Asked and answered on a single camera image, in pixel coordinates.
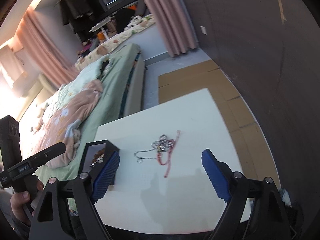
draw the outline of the dark gray wall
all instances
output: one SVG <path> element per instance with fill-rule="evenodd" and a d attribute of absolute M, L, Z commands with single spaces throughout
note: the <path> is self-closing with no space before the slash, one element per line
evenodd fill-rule
<path fill-rule="evenodd" d="M 302 0 L 281 0 L 284 21 L 278 0 L 184 2 L 200 47 L 261 125 L 305 230 L 320 207 L 320 28 Z"/>

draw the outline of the blue textured pad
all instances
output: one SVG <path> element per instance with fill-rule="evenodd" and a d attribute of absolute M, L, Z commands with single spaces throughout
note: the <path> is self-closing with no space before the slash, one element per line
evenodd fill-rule
<path fill-rule="evenodd" d="M 226 177 L 222 174 L 219 169 L 218 163 L 211 157 L 211 152 L 204 150 L 202 152 L 202 166 L 207 173 L 214 190 L 216 191 L 219 198 L 222 198 L 226 203 L 231 199 L 229 193 L 229 183 Z"/>
<path fill-rule="evenodd" d="M 118 152 L 114 152 L 108 162 L 102 168 L 99 176 L 93 183 L 93 190 L 91 198 L 96 203 L 99 199 L 103 198 L 107 189 L 116 174 L 119 167 L 120 156 Z"/>

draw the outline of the baseboard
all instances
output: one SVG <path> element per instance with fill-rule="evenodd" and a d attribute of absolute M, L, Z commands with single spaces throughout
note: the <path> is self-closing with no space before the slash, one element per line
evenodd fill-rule
<path fill-rule="evenodd" d="M 157 56 L 148 58 L 144 62 L 146 64 L 146 66 L 149 66 L 149 65 L 151 65 L 153 63 L 159 62 L 159 61 L 164 60 L 164 59 L 169 58 L 169 57 L 170 57 L 169 53 L 168 52 L 164 52 L 164 53 L 159 54 Z"/>

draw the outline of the metal screw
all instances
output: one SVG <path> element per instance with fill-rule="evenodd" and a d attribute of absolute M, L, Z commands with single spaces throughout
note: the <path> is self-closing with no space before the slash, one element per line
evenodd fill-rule
<path fill-rule="evenodd" d="M 237 179 L 240 179 L 242 177 L 242 174 L 241 174 L 241 172 L 236 171 L 233 173 L 233 176 L 235 176 L 235 178 L 237 178 Z"/>
<path fill-rule="evenodd" d="M 56 182 L 56 178 L 55 177 L 52 177 L 52 178 L 49 179 L 49 183 L 50 184 L 53 184 L 55 182 Z"/>
<path fill-rule="evenodd" d="M 273 182 L 273 179 L 271 179 L 270 177 L 266 177 L 265 180 L 269 184 L 271 184 Z"/>
<path fill-rule="evenodd" d="M 88 177 L 88 173 L 87 172 L 83 172 L 80 174 L 79 176 L 81 179 L 86 179 Z"/>

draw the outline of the gray tile floor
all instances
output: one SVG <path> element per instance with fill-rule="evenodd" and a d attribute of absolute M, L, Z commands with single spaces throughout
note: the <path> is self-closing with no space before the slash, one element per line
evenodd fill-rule
<path fill-rule="evenodd" d="M 186 54 L 166 58 L 149 65 L 145 74 L 143 109 L 158 105 L 158 76 L 209 59 L 209 56 L 202 49 L 194 49 Z"/>

